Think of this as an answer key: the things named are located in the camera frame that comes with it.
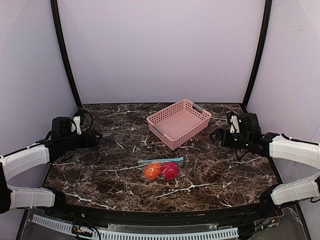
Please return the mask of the clear zip top bag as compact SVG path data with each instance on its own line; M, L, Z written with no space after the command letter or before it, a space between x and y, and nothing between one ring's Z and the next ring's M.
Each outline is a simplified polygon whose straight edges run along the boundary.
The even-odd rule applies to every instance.
M171 181L178 179L183 171L181 169L184 163L184 157L138 160L137 164L143 167L141 178L155 181Z

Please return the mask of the orange toy fruit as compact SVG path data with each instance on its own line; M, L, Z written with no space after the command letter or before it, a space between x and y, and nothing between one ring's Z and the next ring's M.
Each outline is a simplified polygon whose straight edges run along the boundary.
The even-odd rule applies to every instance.
M155 180L160 176L162 171L162 165L159 162L149 163L143 171L143 175L145 178L149 180Z

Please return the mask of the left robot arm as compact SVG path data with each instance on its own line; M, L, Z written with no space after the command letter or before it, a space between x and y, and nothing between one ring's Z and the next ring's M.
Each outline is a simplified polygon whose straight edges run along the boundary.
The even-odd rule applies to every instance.
M34 167L53 163L67 152L96 147L102 134L89 127L81 129L81 117L56 117L51 131L35 144L0 157L0 212L21 208L59 208L66 204L63 192L53 187L17 187L9 185L13 177Z

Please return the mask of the red toy fruit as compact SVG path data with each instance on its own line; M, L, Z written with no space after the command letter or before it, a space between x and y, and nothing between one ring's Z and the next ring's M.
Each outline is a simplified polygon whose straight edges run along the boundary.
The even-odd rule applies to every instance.
M180 172L179 165L174 161L170 161L162 165L161 176L167 181L174 180L179 177Z

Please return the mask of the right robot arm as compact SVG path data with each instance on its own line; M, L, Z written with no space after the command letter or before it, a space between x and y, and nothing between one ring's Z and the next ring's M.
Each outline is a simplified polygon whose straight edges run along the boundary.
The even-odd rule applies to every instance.
M227 113L230 129L218 128L209 136L216 146L235 150L247 150L261 157L284 159L296 163L320 168L320 145L317 142L288 137L285 134L268 132L263 134L255 113L236 115ZM320 200L320 174L296 180L286 184L275 184L259 197L257 214L266 218L277 207L285 203Z

